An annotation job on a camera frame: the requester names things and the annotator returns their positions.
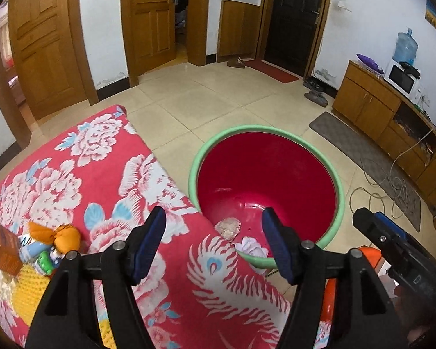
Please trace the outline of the blue curved tube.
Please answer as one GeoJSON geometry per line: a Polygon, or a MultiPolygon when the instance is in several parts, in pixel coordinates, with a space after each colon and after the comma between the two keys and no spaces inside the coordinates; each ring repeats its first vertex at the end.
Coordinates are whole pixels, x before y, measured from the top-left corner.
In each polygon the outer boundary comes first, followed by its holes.
{"type": "Polygon", "coordinates": [[[18,240],[19,258],[22,263],[32,262],[40,253],[51,248],[51,245],[33,239],[30,234],[20,235],[18,240]]]}

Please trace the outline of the blue water jug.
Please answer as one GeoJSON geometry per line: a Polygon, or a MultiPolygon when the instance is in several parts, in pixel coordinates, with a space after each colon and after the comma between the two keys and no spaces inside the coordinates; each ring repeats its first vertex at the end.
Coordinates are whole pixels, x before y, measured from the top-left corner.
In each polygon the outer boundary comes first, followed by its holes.
{"type": "Polygon", "coordinates": [[[405,62],[413,65],[417,55],[418,44],[412,37],[413,31],[408,28],[406,32],[399,32],[392,59],[397,63],[405,62]]]}

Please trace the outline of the orange cloth bundle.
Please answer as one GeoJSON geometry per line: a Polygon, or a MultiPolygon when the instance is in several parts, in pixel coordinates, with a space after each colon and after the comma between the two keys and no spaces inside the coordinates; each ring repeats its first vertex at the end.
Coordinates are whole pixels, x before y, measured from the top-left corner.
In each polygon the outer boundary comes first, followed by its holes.
{"type": "Polygon", "coordinates": [[[81,234],[73,225],[60,225],[56,229],[50,229],[30,221],[29,234],[34,240],[55,247],[61,254],[79,250],[81,247],[81,234]]]}

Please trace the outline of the red door mat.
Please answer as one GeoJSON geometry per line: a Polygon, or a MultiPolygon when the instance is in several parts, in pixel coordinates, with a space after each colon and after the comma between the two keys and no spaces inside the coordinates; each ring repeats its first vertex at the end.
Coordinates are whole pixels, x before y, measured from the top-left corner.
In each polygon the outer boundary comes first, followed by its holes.
{"type": "Polygon", "coordinates": [[[291,83],[300,80],[299,76],[295,76],[292,73],[277,68],[274,65],[261,61],[260,59],[244,61],[244,63],[246,67],[262,72],[266,76],[269,76],[280,83],[291,83]]]}

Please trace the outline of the brown shoe near doorway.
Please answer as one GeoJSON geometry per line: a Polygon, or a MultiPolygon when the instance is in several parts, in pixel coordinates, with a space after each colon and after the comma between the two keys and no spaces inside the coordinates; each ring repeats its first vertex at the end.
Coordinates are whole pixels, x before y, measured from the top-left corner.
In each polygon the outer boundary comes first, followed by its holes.
{"type": "Polygon", "coordinates": [[[246,63],[240,57],[234,57],[227,61],[227,66],[233,69],[244,69],[246,63]]]}

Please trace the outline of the purple cloth on cabinet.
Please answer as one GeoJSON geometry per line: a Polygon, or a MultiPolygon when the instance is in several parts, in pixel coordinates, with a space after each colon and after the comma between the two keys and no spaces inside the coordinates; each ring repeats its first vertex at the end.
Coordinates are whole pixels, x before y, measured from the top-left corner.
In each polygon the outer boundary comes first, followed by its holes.
{"type": "Polygon", "coordinates": [[[363,65],[366,65],[368,68],[380,75],[384,74],[384,70],[382,70],[382,68],[379,67],[378,64],[376,64],[376,62],[370,57],[365,56],[364,54],[356,54],[356,56],[363,65]]]}

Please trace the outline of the crumpled white tissue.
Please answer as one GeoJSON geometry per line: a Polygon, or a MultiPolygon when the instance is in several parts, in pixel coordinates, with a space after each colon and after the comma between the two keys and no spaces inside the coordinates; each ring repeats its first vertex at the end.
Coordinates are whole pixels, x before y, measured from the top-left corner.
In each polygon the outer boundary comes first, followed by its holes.
{"type": "Polygon", "coordinates": [[[258,258],[267,258],[269,250],[263,247],[254,237],[245,236],[240,242],[234,244],[235,249],[241,253],[258,258]]]}

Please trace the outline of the dark entrance door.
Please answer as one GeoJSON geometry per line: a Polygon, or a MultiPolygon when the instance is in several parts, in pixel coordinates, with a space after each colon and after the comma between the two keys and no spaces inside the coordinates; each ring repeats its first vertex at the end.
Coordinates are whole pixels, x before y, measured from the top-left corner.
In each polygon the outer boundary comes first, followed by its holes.
{"type": "Polygon", "coordinates": [[[302,76],[320,9],[321,0],[273,0],[265,60],[302,76]]]}

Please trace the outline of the low wooden wall panel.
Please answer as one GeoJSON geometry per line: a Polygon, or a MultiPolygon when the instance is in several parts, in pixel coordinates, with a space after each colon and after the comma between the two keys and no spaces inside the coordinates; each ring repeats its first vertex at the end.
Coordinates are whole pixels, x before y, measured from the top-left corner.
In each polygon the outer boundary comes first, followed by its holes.
{"type": "Polygon", "coordinates": [[[217,61],[252,58],[260,31],[261,8],[258,5],[222,0],[219,16],[217,61]]]}

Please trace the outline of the middle wooden door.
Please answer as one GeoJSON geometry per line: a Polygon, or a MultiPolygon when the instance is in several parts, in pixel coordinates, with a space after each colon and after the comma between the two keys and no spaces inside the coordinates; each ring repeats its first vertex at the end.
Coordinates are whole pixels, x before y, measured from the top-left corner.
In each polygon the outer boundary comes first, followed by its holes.
{"type": "Polygon", "coordinates": [[[131,0],[135,76],[176,57],[174,0],[131,0]]]}

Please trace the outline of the white microwave oven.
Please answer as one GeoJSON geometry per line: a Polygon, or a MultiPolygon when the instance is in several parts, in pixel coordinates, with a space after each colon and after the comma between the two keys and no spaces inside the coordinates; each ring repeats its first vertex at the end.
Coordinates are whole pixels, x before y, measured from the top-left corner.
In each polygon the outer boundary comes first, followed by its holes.
{"type": "Polygon", "coordinates": [[[420,71],[406,61],[391,59],[384,71],[384,80],[413,103],[421,96],[420,78],[420,71]]]}

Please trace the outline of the red basin green rim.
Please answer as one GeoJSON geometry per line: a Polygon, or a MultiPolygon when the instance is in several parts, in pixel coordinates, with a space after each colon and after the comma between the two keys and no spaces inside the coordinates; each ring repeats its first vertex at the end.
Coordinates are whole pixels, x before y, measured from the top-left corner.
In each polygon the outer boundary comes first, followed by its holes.
{"type": "Polygon", "coordinates": [[[273,208],[285,226],[320,248],[334,239],[345,210],[340,177],[315,146],[257,124],[226,129],[208,140],[193,161],[188,191],[213,225],[225,218],[241,222],[233,245],[250,236],[269,250],[267,258],[238,251],[257,269],[276,267],[261,226],[265,208],[273,208]]]}

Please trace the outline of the dark slippers by wall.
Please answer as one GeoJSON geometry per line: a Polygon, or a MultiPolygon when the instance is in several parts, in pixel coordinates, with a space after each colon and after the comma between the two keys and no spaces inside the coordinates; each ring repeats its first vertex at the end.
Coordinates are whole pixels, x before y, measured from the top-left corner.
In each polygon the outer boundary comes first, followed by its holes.
{"type": "Polygon", "coordinates": [[[319,84],[311,80],[304,80],[303,85],[309,89],[309,91],[304,93],[306,99],[323,108],[328,106],[328,100],[323,96],[323,88],[319,84]]]}

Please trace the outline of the brown cardboard box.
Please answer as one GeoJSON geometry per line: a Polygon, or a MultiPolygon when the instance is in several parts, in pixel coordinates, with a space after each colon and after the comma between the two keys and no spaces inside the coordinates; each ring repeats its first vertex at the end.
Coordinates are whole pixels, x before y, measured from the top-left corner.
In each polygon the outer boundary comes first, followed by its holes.
{"type": "Polygon", "coordinates": [[[0,225],[0,270],[12,276],[18,275],[22,268],[19,249],[17,235],[0,225]]]}

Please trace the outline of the left wooden door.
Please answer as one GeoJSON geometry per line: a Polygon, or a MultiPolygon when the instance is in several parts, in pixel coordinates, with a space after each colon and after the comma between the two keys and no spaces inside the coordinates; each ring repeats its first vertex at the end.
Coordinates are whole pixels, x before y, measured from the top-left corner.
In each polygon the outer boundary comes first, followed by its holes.
{"type": "Polygon", "coordinates": [[[34,118],[82,102],[68,0],[9,0],[8,23],[15,69],[34,118]]]}

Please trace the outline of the wooden door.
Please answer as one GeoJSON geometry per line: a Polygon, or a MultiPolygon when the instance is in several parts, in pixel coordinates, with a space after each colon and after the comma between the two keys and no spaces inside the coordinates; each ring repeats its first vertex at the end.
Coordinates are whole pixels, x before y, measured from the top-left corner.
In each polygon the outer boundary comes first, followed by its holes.
{"type": "Polygon", "coordinates": [[[82,102],[68,0],[9,0],[8,23],[15,69],[34,118],[82,102]]]}
{"type": "Polygon", "coordinates": [[[176,57],[174,0],[131,0],[135,76],[176,57]]]}

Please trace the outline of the yellow foam fruit net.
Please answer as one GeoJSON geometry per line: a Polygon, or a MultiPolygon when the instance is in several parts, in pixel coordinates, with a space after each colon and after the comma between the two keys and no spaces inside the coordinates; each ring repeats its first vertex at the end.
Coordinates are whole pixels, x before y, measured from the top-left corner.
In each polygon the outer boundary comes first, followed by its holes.
{"type": "Polygon", "coordinates": [[[49,282],[47,276],[37,273],[30,265],[23,265],[20,269],[11,301],[14,311],[27,326],[31,325],[49,282]]]}

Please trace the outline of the red floral tablecloth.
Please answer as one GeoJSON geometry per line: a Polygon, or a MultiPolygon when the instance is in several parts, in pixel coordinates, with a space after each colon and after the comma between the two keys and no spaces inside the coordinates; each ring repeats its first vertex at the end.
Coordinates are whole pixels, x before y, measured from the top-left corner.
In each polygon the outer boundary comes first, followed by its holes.
{"type": "Polygon", "coordinates": [[[0,183],[0,225],[73,225],[85,253],[124,240],[155,207],[167,226],[133,292],[157,348],[274,348],[291,304],[176,186],[112,106],[44,144],[0,183]]]}

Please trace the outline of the wooden tv cabinet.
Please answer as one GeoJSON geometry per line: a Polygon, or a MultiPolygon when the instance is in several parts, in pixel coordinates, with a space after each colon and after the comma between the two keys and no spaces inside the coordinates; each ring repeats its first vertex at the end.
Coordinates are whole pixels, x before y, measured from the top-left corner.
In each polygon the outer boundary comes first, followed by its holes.
{"type": "Polygon", "coordinates": [[[409,99],[350,61],[333,110],[395,160],[436,209],[436,127],[409,99]]]}

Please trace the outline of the green toy figure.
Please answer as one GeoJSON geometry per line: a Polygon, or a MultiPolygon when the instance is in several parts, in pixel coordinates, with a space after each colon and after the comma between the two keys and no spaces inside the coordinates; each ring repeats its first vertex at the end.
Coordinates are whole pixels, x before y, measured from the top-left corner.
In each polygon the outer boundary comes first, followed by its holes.
{"type": "Polygon", "coordinates": [[[34,269],[42,276],[50,277],[60,266],[62,259],[63,255],[61,255],[56,249],[44,250],[39,254],[39,256],[37,256],[34,263],[34,269]]]}

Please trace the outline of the grey floor mat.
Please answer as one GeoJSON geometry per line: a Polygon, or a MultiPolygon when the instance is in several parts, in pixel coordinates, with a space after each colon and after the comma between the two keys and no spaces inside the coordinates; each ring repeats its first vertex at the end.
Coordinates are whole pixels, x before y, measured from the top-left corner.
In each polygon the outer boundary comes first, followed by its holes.
{"type": "Polygon", "coordinates": [[[333,114],[324,112],[309,124],[317,134],[361,167],[395,202],[394,213],[403,213],[416,231],[421,230],[421,200],[410,179],[371,140],[333,114]]]}

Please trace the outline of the crumpled beige paper ball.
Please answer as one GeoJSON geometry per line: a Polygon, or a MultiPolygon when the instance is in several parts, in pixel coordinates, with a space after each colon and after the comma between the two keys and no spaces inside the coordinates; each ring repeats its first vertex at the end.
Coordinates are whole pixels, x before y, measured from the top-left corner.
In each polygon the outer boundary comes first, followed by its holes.
{"type": "Polygon", "coordinates": [[[219,221],[214,229],[227,241],[232,241],[239,234],[241,222],[237,218],[225,218],[219,221]]]}

